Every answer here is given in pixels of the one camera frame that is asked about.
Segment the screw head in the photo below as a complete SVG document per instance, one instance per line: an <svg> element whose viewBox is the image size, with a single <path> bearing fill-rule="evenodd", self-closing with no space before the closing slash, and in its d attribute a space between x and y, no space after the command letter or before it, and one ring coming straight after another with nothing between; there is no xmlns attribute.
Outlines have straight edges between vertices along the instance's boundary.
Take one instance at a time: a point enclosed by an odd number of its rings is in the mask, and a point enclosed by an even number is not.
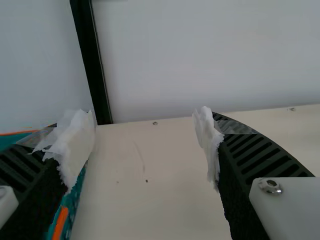
<svg viewBox="0 0 320 240"><path fill-rule="evenodd" d="M271 178L261 178L258 186L262 191L273 196L279 196L283 193L280 183Z"/></svg>

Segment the white wall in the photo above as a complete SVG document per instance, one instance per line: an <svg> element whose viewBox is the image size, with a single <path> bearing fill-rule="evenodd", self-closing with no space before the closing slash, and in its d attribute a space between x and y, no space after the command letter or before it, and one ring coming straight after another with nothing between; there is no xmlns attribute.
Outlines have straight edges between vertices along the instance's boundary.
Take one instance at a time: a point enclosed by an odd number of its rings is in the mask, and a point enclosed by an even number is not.
<svg viewBox="0 0 320 240"><path fill-rule="evenodd" d="M92 109L68 0L0 4L0 133L55 123Z"/></svg>
<svg viewBox="0 0 320 240"><path fill-rule="evenodd" d="M93 0L116 122L320 103L320 1Z"/></svg>

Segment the silver bolt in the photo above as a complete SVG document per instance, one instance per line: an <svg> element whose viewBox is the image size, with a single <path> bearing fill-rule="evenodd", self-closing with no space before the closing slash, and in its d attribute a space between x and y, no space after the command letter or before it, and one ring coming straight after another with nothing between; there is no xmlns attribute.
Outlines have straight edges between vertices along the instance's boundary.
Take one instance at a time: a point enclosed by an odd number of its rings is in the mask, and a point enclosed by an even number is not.
<svg viewBox="0 0 320 240"><path fill-rule="evenodd" d="M271 178L261 178L258 186L262 191L270 195L278 196L283 193L280 183Z"/></svg>

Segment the white tissue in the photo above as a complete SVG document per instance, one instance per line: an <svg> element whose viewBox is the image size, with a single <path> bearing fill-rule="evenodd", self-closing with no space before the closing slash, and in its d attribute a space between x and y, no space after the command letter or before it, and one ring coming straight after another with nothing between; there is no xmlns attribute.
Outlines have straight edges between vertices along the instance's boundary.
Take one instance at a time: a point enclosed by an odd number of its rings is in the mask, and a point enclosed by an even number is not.
<svg viewBox="0 0 320 240"><path fill-rule="evenodd" d="M76 184L78 175L89 158L95 144L93 113L67 110L57 127L35 147L45 152L43 161L54 158L59 162L58 170L69 193Z"/></svg>
<svg viewBox="0 0 320 240"><path fill-rule="evenodd" d="M215 129L215 121L209 107L203 106L200 113L195 110L192 120L199 145L203 148L208 163L207 179L218 190L220 174L218 147L224 140L224 135Z"/></svg>

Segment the orange stripe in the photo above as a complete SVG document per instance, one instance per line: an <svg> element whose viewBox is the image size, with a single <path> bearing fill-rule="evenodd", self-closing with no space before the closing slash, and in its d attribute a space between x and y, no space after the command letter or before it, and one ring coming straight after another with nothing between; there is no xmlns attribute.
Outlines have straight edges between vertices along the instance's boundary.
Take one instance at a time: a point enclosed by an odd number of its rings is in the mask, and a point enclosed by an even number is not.
<svg viewBox="0 0 320 240"><path fill-rule="evenodd" d="M27 133L35 133L38 130L28 130L28 131L15 131L15 132L8 132L8 133L0 133L0 136L10 136L15 134L27 134Z"/></svg>
<svg viewBox="0 0 320 240"><path fill-rule="evenodd" d="M64 225L65 225L66 219L68 217L68 212L69 212L69 210L67 207L61 206L61 211L60 211L59 217L56 221L52 240L60 240L62 230L64 229Z"/></svg>

